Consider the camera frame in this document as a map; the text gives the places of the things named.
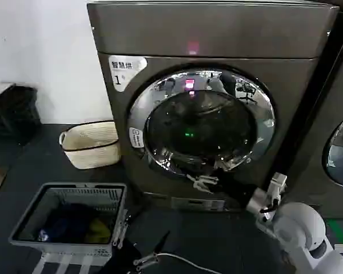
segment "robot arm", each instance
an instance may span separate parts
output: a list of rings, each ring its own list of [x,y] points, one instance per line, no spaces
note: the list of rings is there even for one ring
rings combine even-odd
[[[276,173],[267,192],[233,182],[231,175],[223,171],[218,171],[215,177],[190,179],[200,191],[224,192],[252,213],[257,227],[280,242],[297,274],[343,274],[343,256],[326,237],[320,214],[303,203],[280,205],[285,175]]]

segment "white wall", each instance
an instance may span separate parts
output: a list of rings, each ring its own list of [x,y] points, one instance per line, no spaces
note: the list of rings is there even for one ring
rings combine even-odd
[[[38,89],[42,123],[112,117],[85,0],[0,0],[0,80]]]

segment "washing machine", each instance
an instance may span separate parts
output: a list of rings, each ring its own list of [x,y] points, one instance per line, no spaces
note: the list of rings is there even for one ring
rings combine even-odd
[[[87,6],[131,181],[173,208],[234,210],[186,178],[259,187],[338,8],[307,1],[120,1]]]
[[[343,217],[343,1],[328,44],[280,152],[287,200]]]

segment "white woven basket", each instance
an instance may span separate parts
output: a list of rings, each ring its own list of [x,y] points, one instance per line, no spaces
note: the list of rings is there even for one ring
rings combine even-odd
[[[60,134],[59,144],[80,170],[115,164],[121,158],[114,121],[74,126]]]

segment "gray laundry basket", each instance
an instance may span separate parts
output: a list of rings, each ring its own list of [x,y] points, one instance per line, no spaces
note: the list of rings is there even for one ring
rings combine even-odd
[[[111,256],[112,245],[119,240],[125,217],[126,186],[111,183],[46,183],[35,195],[19,223],[10,235],[9,242],[38,249],[46,261],[61,263],[70,258],[75,264],[83,264],[84,258],[96,258],[95,265],[102,265]],[[95,208],[108,221],[111,231],[107,244],[48,243],[38,241],[38,231],[43,227],[51,211],[60,204],[85,204]]]

